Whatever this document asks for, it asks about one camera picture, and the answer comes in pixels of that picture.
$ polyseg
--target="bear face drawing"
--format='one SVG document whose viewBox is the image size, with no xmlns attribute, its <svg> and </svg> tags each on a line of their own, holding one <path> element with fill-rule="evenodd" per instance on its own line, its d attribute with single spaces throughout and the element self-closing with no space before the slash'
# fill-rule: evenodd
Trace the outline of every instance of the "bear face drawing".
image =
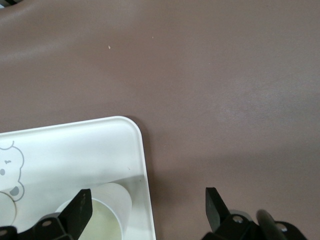
<svg viewBox="0 0 320 240">
<path fill-rule="evenodd" d="M 17 202 L 25 194 L 25 187 L 20 182 L 25 159 L 14 144 L 15 142 L 12 142 L 8 148 L 0 147 L 0 192 L 6 193 Z"/>
</svg>

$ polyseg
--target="metal screw head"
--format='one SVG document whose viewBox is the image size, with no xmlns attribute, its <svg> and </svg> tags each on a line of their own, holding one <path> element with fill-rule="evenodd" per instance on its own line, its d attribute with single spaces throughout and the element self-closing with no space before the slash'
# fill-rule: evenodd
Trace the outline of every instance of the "metal screw head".
<svg viewBox="0 0 320 240">
<path fill-rule="evenodd" d="M 48 221 L 44 221 L 42 223 L 42 227 L 48 227 L 50 224 L 52 224 L 52 221 L 48 220 Z"/>
<path fill-rule="evenodd" d="M 282 223 L 277 223 L 276 226 L 278 227 L 278 229 L 282 232 L 286 232 L 288 231 L 287 227 L 285 225 L 283 225 Z"/>
<path fill-rule="evenodd" d="M 242 224 L 244 222 L 244 219 L 240 216 L 234 216 L 232 219 L 238 224 Z"/>
<path fill-rule="evenodd" d="M 5 230 L 1 230 L 0 231 L 0 237 L 6 235 L 7 233 L 8 233 L 8 230 L 6 230 L 6 229 Z"/>
</svg>

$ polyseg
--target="brown table surface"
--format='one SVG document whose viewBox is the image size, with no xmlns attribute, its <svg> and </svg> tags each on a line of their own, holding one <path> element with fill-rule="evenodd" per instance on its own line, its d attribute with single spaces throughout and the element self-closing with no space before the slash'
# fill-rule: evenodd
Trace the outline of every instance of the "brown table surface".
<svg viewBox="0 0 320 240">
<path fill-rule="evenodd" d="M 141 129 L 156 235 L 229 209 L 320 229 L 320 1 L 24 0 L 0 9 L 0 132 Z"/>
</svg>

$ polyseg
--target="white paper cup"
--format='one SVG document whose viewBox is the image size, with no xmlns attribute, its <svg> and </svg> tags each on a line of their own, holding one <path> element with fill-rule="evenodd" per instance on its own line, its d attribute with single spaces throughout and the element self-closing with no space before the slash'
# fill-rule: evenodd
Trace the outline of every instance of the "white paper cup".
<svg viewBox="0 0 320 240">
<path fill-rule="evenodd" d="M 0 227 L 11 225 L 16 218 L 16 205 L 7 194 L 0 192 Z"/>
<path fill-rule="evenodd" d="M 79 240 L 124 240 L 132 209 L 128 191 L 117 183 L 106 183 L 91 189 L 92 216 Z M 71 200 L 56 212 L 62 212 Z"/>
</svg>

